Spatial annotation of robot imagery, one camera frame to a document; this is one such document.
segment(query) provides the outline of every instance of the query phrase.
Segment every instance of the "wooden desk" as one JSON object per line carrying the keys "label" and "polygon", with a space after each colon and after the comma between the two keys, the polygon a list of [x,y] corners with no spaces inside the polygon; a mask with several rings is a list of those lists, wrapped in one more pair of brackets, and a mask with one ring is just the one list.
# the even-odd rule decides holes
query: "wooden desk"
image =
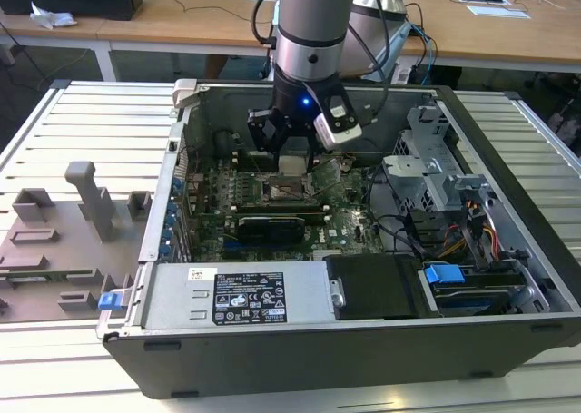
{"label": "wooden desk", "polygon": [[[405,1],[421,6],[426,31],[438,43],[438,64],[581,72],[581,0],[549,0],[565,9],[530,0],[509,7],[528,9],[530,19],[476,16],[468,4],[449,0]],[[419,24],[415,6],[409,17]],[[402,55],[417,60],[422,51],[420,39],[409,38]]]}
{"label": "wooden desk", "polygon": [[[143,0],[130,22],[77,18],[79,25],[53,31],[35,25],[27,16],[2,15],[0,20],[24,45],[89,48],[95,51],[106,81],[117,76],[112,50],[195,54],[262,55],[250,23],[219,8],[250,18],[254,1],[247,0]],[[528,9],[530,19],[473,15],[467,4],[449,0],[406,0],[419,3],[425,27],[438,42],[438,64],[527,71],[581,72],[581,0],[521,0],[513,6]],[[273,2],[261,9],[259,21],[272,18]],[[409,16],[418,22],[414,6]],[[266,34],[268,25],[260,25]],[[11,44],[0,30],[0,44]],[[413,65],[422,52],[419,38],[409,38],[400,64]]]}
{"label": "wooden desk", "polygon": [[[185,8],[196,9],[183,11]],[[143,0],[132,21],[78,17],[72,27],[45,29],[26,15],[1,14],[0,21],[23,45],[89,48],[95,52],[103,79],[117,80],[112,50],[172,54],[266,54],[254,39],[250,19],[254,0]],[[227,11],[241,16],[237,17]],[[268,34],[274,3],[259,12],[261,34]],[[0,29],[0,44],[13,44]]]}
{"label": "wooden desk", "polygon": [[[143,0],[132,21],[107,20],[97,36],[111,41],[260,48],[247,21],[255,4],[254,0]],[[209,6],[219,6],[247,20]],[[259,31],[264,35],[268,34],[273,11],[274,3],[265,2],[259,12],[258,21],[263,23]]]}

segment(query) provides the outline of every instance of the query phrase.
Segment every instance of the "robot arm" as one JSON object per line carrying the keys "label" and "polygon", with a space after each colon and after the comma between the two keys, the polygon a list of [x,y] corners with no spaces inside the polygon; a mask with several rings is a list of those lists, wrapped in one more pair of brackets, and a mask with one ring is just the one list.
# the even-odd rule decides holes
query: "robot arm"
{"label": "robot arm", "polygon": [[[314,154],[362,135],[362,117],[338,74],[352,5],[353,0],[280,0],[272,105],[251,112],[248,121],[259,151],[278,159],[290,137],[306,138],[310,169]],[[270,138],[266,123],[274,127]]]}

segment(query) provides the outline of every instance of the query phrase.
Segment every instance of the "black cable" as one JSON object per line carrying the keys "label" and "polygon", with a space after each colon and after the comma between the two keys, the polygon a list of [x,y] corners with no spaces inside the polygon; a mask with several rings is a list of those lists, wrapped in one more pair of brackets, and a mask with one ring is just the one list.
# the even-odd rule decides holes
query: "black cable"
{"label": "black cable", "polygon": [[256,17],[258,15],[258,11],[261,9],[262,2],[264,2],[264,0],[257,0],[256,5],[254,5],[254,9],[252,9],[251,29],[252,34],[254,34],[254,37],[258,40],[258,42],[261,43],[262,45],[266,45],[270,43],[269,39],[263,38],[261,34],[259,34],[258,29],[256,28]]}
{"label": "black cable", "polygon": [[383,10],[383,3],[381,0],[375,0],[375,1],[378,4],[379,18],[381,20],[381,23],[383,24],[383,33],[385,34],[385,55],[384,55],[383,61],[381,61],[379,63],[379,67],[383,68],[383,66],[388,62],[389,57],[391,56],[391,42],[389,40],[389,28],[388,28],[387,19],[385,17],[385,12]]}
{"label": "black cable", "polygon": [[[230,15],[236,16],[236,17],[240,18],[241,20],[248,21],[248,22],[251,21],[250,18],[245,18],[242,15],[238,15],[235,12],[229,11],[228,9],[225,9],[225,8],[223,8],[221,6],[194,6],[194,7],[185,7],[185,5],[180,0],[173,0],[173,1],[182,7],[182,10],[183,10],[184,13],[186,13],[188,11],[194,11],[196,9],[219,9],[219,10],[221,10],[223,12],[227,12]],[[269,23],[271,23],[271,21],[261,21],[261,22],[259,22],[259,24],[261,24],[261,25],[265,25],[265,24],[269,24]]]}
{"label": "black cable", "polygon": [[30,56],[30,54],[28,54],[28,52],[26,51],[26,49],[22,45],[20,45],[20,43],[18,41],[16,41],[16,38],[14,38],[12,36],[12,34],[10,33],[10,31],[8,29],[6,29],[6,27],[4,26],[4,24],[1,21],[0,21],[0,25],[4,29],[5,33],[10,37],[10,39],[12,39],[14,41],[15,45],[22,50],[22,53],[25,54],[25,56],[28,58],[28,60],[33,65],[33,67],[35,68],[35,70],[41,75],[42,78],[45,78],[46,75],[44,74],[43,70],[41,70],[38,67],[38,65],[36,64],[36,62],[34,61],[34,59]]}
{"label": "black cable", "polygon": [[[408,3],[406,5],[406,7],[408,6],[416,6],[419,12],[419,30],[425,34],[425,30],[424,30],[424,13],[421,10],[421,6],[417,3]],[[422,53],[421,58],[419,58],[419,60],[416,62],[416,66],[420,66],[422,62],[424,62],[424,59],[426,58],[426,54],[428,53],[428,46],[426,45],[426,41],[424,39],[421,40],[421,43],[424,44],[424,53]]]}
{"label": "black cable", "polygon": [[36,93],[36,94],[39,94],[39,92],[38,92],[38,91],[37,91],[37,90],[36,90],[36,89],[35,89],[33,86],[30,86],[30,85],[28,85],[28,84],[17,84],[17,83],[15,82],[15,79],[14,79],[14,77],[12,76],[12,73],[10,73],[10,70],[8,69],[8,67],[7,67],[7,66],[5,66],[5,65],[4,65],[4,64],[2,64],[2,63],[0,63],[0,65],[2,65],[2,68],[3,68],[3,69],[4,69],[4,71],[6,72],[6,75],[8,76],[8,81],[10,82],[10,84],[11,84],[12,86],[16,86],[16,87],[19,87],[19,88],[26,88],[26,89],[29,89],[29,90],[31,90],[32,92]]}
{"label": "black cable", "polygon": [[359,43],[367,57],[371,60],[371,63],[373,64],[373,72],[374,73],[377,72],[379,74],[379,79],[381,79],[381,81],[383,82],[383,95],[381,96],[381,101],[379,102],[378,108],[373,111],[373,116],[375,117],[379,114],[379,112],[381,112],[381,109],[383,109],[385,103],[388,100],[389,82],[387,77],[385,76],[385,73],[383,73],[383,69],[379,66],[378,60],[375,58],[367,44],[365,44],[363,38],[361,38],[361,36],[357,33],[357,31],[353,28],[352,25],[347,25],[347,28],[349,29],[350,33],[353,35],[355,40]]}

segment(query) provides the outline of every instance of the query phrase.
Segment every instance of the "power supply label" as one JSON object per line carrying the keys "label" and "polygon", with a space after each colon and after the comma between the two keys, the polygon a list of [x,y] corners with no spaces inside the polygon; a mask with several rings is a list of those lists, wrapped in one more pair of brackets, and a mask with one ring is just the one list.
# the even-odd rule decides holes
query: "power supply label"
{"label": "power supply label", "polygon": [[216,325],[287,321],[282,272],[217,274],[212,321]]}

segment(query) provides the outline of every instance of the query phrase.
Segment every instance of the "gray plastic part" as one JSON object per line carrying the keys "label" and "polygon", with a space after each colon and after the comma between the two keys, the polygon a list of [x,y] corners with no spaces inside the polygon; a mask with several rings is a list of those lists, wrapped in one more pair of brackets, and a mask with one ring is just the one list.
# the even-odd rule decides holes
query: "gray plastic part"
{"label": "gray plastic part", "polygon": [[[0,296],[10,303],[10,311],[0,314],[0,323],[98,318],[98,310],[65,313],[57,301],[59,293],[76,290],[89,290],[94,297],[99,297],[105,274],[120,285],[127,274],[134,276],[137,271],[146,221],[132,221],[125,201],[114,202],[113,206],[115,239],[109,242],[101,242],[95,227],[81,214],[78,202],[54,202],[54,207],[43,208],[46,222],[24,224],[16,217],[6,236],[11,236],[14,231],[50,227],[58,232],[59,239],[17,245],[7,238],[2,242],[0,258],[43,255],[49,264],[44,270],[31,270],[30,275],[26,275],[26,270],[2,272],[0,267],[0,278],[5,277],[5,280],[0,279]],[[100,272],[100,275],[95,275],[94,282],[90,279],[92,270]],[[67,275],[87,273],[86,279],[67,278]],[[77,280],[86,280],[86,283],[79,285]]]}
{"label": "gray plastic part", "polygon": [[61,292],[60,296],[58,305],[64,311],[85,311],[97,308],[97,300],[89,290]]}
{"label": "gray plastic part", "polygon": [[42,209],[52,206],[54,204],[44,189],[22,189],[12,203],[13,209],[24,223],[45,222]]}
{"label": "gray plastic part", "polygon": [[131,192],[127,200],[127,209],[132,221],[144,221],[152,207],[152,195],[149,192]]}
{"label": "gray plastic part", "polygon": [[55,229],[15,230],[8,235],[14,245],[26,243],[48,243],[58,240]]}
{"label": "gray plastic part", "polygon": [[117,285],[113,281],[113,277],[111,277],[111,275],[109,275],[109,274],[105,275],[105,278],[103,280],[103,285],[101,286],[101,295],[103,295],[105,292],[109,292],[111,289],[116,289],[116,288],[117,288]]}
{"label": "gray plastic part", "polygon": [[48,259],[43,255],[25,257],[0,257],[0,270],[43,270]]}
{"label": "gray plastic part", "polygon": [[14,289],[15,284],[11,282],[7,277],[0,277],[0,290]]}
{"label": "gray plastic part", "polygon": [[66,279],[74,286],[102,284],[103,274],[95,268],[90,274],[69,274]]}
{"label": "gray plastic part", "polygon": [[84,216],[93,222],[101,241],[108,242],[113,238],[114,213],[113,202],[105,188],[99,190],[94,182],[95,168],[92,162],[71,162],[64,173],[64,178],[74,185],[81,195],[84,205]]}

